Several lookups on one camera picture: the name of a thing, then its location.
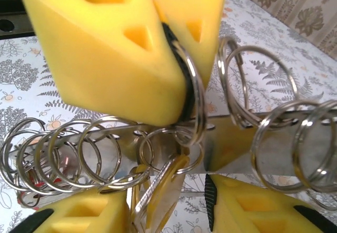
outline yellow key tag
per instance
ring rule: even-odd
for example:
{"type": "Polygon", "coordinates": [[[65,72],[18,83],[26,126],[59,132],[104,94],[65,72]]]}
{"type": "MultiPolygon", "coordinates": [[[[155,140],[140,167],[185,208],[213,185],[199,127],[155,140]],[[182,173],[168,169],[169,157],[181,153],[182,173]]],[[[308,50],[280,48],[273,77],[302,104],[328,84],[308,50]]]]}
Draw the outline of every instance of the yellow key tag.
{"type": "Polygon", "coordinates": [[[189,158],[179,155],[168,161],[142,196],[132,219],[140,233],[160,233],[170,218],[181,193],[185,174],[176,171],[188,165],[189,158]]]}

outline black rubber strip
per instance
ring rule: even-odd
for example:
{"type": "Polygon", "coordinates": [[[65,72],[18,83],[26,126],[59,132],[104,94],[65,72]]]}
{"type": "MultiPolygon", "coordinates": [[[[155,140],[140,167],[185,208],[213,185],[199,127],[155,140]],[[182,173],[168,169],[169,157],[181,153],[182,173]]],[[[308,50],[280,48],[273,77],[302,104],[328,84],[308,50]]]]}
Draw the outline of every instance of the black rubber strip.
{"type": "Polygon", "coordinates": [[[214,226],[214,206],[217,200],[217,188],[210,175],[205,177],[205,201],[207,216],[209,218],[210,231],[213,231],[214,226]]]}
{"type": "Polygon", "coordinates": [[[193,83],[192,83],[192,78],[189,72],[189,69],[185,63],[185,61],[180,57],[180,55],[176,52],[175,47],[172,44],[172,41],[176,40],[178,41],[177,37],[174,35],[174,33],[171,31],[170,27],[166,23],[162,23],[164,33],[166,40],[175,56],[175,59],[177,60],[181,71],[183,72],[183,75],[185,77],[186,81],[186,97],[185,97],[185,103],[183,110],[180,114],[179,120],[178,121],[188,121],[193,112],[193,107],[194,107],[194,91],[193,91],[193,83]]]}
{"type": "Polygon", "coordinates": [[[337,226],[318,211],[304,206],[294,206],[294,209],[324,233],[337,233],[337,226]]]}
{"type": "Polygon", "coordinates": [[[53,214],[54,210],[47,208],[36,212],[26,219],[24,219],[20,224],[18,224],[11,233],[33,233],[49,216],[53,214]]]}

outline wallpaper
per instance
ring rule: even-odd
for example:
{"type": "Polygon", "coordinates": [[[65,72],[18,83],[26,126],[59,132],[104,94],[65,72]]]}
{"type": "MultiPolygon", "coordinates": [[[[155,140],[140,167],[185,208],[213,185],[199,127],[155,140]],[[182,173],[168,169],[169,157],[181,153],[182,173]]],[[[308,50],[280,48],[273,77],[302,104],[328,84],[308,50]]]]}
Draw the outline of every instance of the wallpaper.
{"type": "MultiPolygon", "coordinates": [[[[258,45],[278,56],[290,69],[299,85],[301,98],[320,102],[336,99],[336,61],[314,47],[302,35],[287,27],[250,0],[226,0],[220,36],[232,36],[240,45],[258,45]]],[[[257,53],[243,54],[250,105],[254,112],[273,110],[292,99],[290,84],[278,65],[257,53]]],[[[242,100],[238,69],[231,65],[230,81],[235,96],[242,100]]],[[[228,114],[216,69],[206,92],[209,115],[228,114]]],[[[102,113],[77,108],[62,102],[36,37],[0,41],[0,144],[15,123],[26,117],[43,120],[53,130],[74,118],[97,118],[102,113]]],[[[22,137],[20,144],[27,137],[22,137]]],[[[260,185],[253,176],[232,174],[230,177],[260,185]]],[[[273,182],[289,184],[288,176],[274,176],[273,182]]],[[[186,175],[184,191],[202,191],[204,175],[186,175]]],[[[310,201],[303,194],[298,198],[310,201]]],[[[318,199],[330,202],[325,195],[318,199]]],[[[15,192],[0,179],[0,233],[9,232],[32,209],[22,208],[15,192]]],[[[336,213],[323,212],[337,224],[336,213]]],[[[182,195],[163,232],[208,232],[203,197],[182,195]]]]}
{"type": "Polygon", "coordinates": [[[337,0],[252,0],[337,59],[337,0]]]}

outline floral wallpaper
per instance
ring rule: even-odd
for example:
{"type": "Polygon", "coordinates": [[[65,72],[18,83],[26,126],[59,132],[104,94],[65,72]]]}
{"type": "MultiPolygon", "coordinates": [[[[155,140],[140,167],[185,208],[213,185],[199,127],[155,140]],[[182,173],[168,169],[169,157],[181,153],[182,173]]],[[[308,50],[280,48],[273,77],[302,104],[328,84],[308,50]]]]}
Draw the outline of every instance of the floral wallpaper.
{"type": "Polygon", "coordinates": [[[337,59],[337,0],[252,0],[337,59]]]}
{"type": "MultiPolygon", "coordinates": [[[[262,2],[264,8],[274,3],[273,0],[262,2]]],[[[219,35],[232,36],[240,45],[264,47],[277,55],[290,69],[302,98],[320,102],[336,99],[336,61],[313,46],[303,34],[287,27],[250,0],[226,0],[222,17],[219,35]]],[[[292,99],[289,82],[277,64],[252,52],[243,53],[243,59],[253,111],[271,111],[280,103],[292,99]]],[[[242,100],[240,76],[234,64],[231,64],[229,76],[236,97],[242,100]]],[[[216,69],[206,98],[209,115],[228,114],[216,69]]],[[[39,118],[46,123],[46,129],[52,130],[74,118],[97,118],[101,115],[62,102],[36,37],[0,40],[0,144],[9,129],[25,117],[39,118]]],[[[260,184],[250,175],[229,176],[260,184]]],[[[204,177],[203,174],[186,175],[183,191],[203,191],[204,177]]],[[[289,184],[293,180],[288,176],[274,176],[271,181],[289,184]]],[[[296,196],[309,201],[305,194],[296,196]]],[[[324,195],[317,197],[329,202],[324,195]]],[[[22,208],[17,203],[14,190],[0,179],[0,233],[9,232],[33,212],[32,209],[22,208]]],[[[322,213],[337,224],[336,213],[322,213]]],[[[163,232],[209,232],[204,198],[183,194],[163,232]]]]}

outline table surface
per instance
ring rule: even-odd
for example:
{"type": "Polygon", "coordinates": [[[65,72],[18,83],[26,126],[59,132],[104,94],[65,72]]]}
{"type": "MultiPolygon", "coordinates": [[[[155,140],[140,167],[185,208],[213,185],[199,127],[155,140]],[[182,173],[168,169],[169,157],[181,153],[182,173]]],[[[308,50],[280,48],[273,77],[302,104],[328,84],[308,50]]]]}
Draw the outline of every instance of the table surface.
{"type": "MultiPolygon", "coordinates": [[[[232,36],[240,45],[258,45],[276,54],[290,68],[302,98],[319,102],[336,99],[337,62],[250,0],[226,0],[220,36],[232,36]]],[[[292,99],[289,83],[276,64],[250,52],[244,53],[243,59],[251,95],[250,105],[255,112],[270,111],[292,99]]],[[[234,66],[229,75],[234,92],[242,100],[241,81],[234,66]]],[[[209,115],[228,114],[216,71],[207,89],[207,108],[209,115]]],[[[70,110],[61,102],[36,37],[0,41],[0,143],[5,133],[25,117],[40,118],[46,122],[46,129],[52,130],[73,118],[96,118],[101,115],[85,109],[70,110]]],[[[230,177],[259,184],[249,175],[230,177]]],[[[275,176],[274,179],[283,185],[296,181],[284,176],[275,176]]],[[[186,176],[185,190],[202,191],[203,186],[204,175],[186,176]]],[[[296,196],[310,201],[305,194],[296,196]]],[[[318,195],[318,199],[326,201],[322,195],[318,195]]],[[[0,233],[9,232],[34,212],[18,205],[14,191],[1,179],[0,211],[0,233]]],[[[323,213],[337,224],[336,213],[323,213]]],[[[164,229],[169,233],[208,231],[202,197],[181,197],[164,229]]]]}

